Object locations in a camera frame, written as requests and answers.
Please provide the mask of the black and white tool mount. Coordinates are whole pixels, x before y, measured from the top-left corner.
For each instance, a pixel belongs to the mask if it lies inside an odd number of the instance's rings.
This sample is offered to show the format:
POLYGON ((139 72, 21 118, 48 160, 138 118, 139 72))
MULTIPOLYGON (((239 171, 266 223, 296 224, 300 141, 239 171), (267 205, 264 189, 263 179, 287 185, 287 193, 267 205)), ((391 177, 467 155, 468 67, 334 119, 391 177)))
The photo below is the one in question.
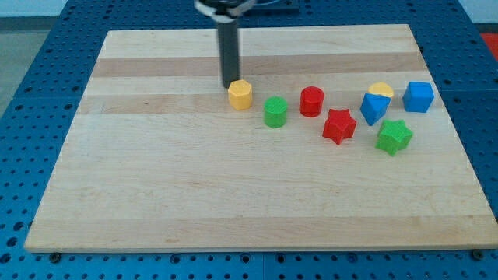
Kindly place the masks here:
POLYGON ((194 0, 194 7, 213 20, 235 20, 256 3, 256 0, 194 0))

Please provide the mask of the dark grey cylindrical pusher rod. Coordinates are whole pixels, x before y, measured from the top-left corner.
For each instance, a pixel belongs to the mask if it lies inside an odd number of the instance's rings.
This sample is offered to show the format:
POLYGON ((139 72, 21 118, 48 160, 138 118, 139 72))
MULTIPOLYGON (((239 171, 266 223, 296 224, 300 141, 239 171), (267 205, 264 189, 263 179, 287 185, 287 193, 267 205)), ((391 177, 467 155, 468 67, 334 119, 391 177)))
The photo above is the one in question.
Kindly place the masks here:
POLYGON ((229 88, 231 82, 240 78, 238 21, 218 23, 217 38, 222 84, 229 88))

